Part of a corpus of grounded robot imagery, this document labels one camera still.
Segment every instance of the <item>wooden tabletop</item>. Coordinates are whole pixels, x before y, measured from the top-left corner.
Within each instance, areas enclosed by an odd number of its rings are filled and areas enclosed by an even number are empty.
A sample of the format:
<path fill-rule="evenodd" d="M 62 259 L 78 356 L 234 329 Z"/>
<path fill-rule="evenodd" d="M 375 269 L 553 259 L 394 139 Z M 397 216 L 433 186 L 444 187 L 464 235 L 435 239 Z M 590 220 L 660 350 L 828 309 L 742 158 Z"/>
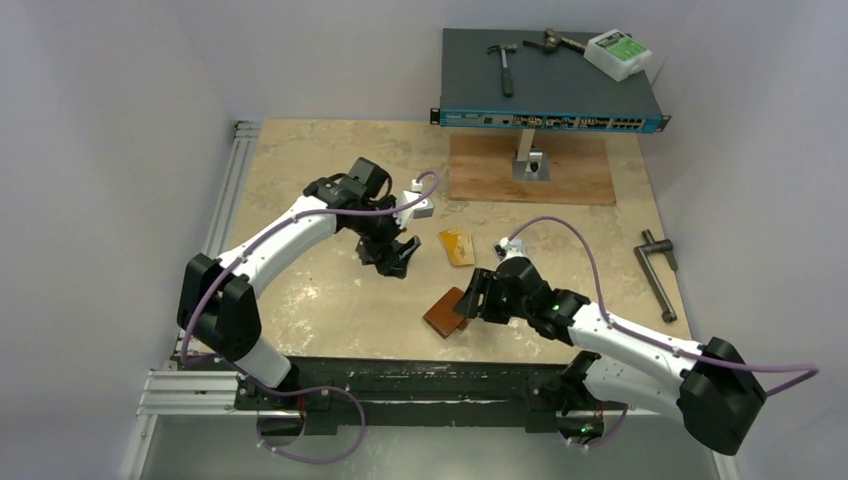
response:
<path fill-rule="evenodd" d="M 247 240 L 285 212 L 312 180 L 347 172 L 358 157 L 385 168 L 396 193 L 419 172 L 449 174 L 449 135 L 474 133 L 423 122 L 280 120 L 262 128 L 228 248 Z M 577 135 L 558 133 L 559 135 Z M 603 139 L 613 175 L 615 206 L 572 206 L 451 201 L 443 183 L 432 197 L 432 218 L 414 220 L 405 241 L 418 235 L 405 280 L 362 266 L 357 236 L 342 231 L 313 247 L 277 277 L 259 299 L 263 335 L 281 352 L 417 360 L 568 362 L 575 349 L 541 338 L 522 320 L 509 325 L 474 320 L 442 339 L 422 315 L 451 287 L 465 289 L 473 267 L 452 267 L 437 237 L 449 228 L 473 236 L 477 266 L 493 269 L 491 246 L 538 215 L 557 215 L 586 237 L 598 260 L 607 307 L 668 335 L 689 338 L 673 272 L 664 257 L 654 268 L 680 319 L 667 325 L 633 247 L 650 228 L 664 238 L 639 144 L 631 134 L 580 134 Z M 564 227 L 540 223 L 520 238 L 542 276 L 558 288 L 596 298 L 592 272 L 577 239 Z"/>

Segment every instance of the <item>white plastic container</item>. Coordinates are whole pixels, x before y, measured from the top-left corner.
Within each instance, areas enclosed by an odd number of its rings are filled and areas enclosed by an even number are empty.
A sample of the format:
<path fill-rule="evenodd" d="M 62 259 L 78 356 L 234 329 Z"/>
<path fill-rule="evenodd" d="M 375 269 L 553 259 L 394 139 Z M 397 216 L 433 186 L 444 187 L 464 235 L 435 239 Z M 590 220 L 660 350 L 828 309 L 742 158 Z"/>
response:
<path fill-rule="evenodd" d="M 583 58 L 620 82 L 644 70 L 651 51 L 620 30 L 610 30 L 586 43 Z"/>

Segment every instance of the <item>wooden board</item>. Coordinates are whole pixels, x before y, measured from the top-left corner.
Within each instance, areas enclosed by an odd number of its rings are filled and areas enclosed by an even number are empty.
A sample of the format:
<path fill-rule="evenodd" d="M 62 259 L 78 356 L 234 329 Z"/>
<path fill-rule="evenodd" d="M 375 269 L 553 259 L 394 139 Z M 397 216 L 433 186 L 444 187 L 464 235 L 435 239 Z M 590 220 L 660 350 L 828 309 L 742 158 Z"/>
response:
<path fill-rule="evenodd" d="M 510 135 L 462 135 L 450 140 L 449 194 L 453 200 L 614 205 L 615 190 L 604 141 L 572 135 L 536 135 L 550 162 L 550 182 L 518 182 Z"/>

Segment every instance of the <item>yellow sticky note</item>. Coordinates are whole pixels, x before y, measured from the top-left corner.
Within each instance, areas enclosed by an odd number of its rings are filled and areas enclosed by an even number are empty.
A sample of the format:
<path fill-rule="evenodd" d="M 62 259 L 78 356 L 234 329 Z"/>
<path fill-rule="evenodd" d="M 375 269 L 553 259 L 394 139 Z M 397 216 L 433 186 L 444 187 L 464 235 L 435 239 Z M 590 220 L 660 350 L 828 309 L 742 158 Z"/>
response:
<path fill-rule="evenodd" d="M 459 228 L 439 232 L 439 239 L 448 254 L 448 260 L 454 267 L 474 265 L 474 244 L 471 234 Z"/>

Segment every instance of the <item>l-shaped metal tool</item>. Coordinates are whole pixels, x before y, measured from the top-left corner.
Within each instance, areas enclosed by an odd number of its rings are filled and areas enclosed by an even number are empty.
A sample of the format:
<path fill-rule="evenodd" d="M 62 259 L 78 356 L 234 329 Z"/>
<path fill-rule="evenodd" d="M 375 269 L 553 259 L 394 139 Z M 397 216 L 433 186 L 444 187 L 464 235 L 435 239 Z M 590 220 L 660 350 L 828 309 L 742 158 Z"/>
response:
<path fill-rule="evenodd" d="M 663 321 L 671 323 L 677 320 L 677 313 L 674 311 L 674 307 L 671 306 L 671 301 L 669 301 L 668 295 L 665 293 L 665 289 L 662 288 L 660 279 L 657 278 L 657 272 L 655 272 L 654 267 L 651 266 L 651 261 L 648 259 L 648 255 L 652 253 L 664 253 L 666 259 L 668 259 L 668 266 L 671 267 L 672 271 L 676 272 L 677 261 L 674 259 L 674 253 L 672 252 L 674 244 L 667 238 L 665 240 L 660 240 L 659 242 L 654 240 L 654 236 L 651 234 L 650 230 L 642 230 L 642 237 L 647 243 L 635 247 L 633 251 L 636 252 L 636 258 L 639 259 L 639 265 L 642 266 L 645 276 L 648 277 L 648 283 L 651 284 L 651 290 L 654 291 L 654 295 L 657 297 L 657 301 L 660 302 L 660 307 L 663 309 Z"/>

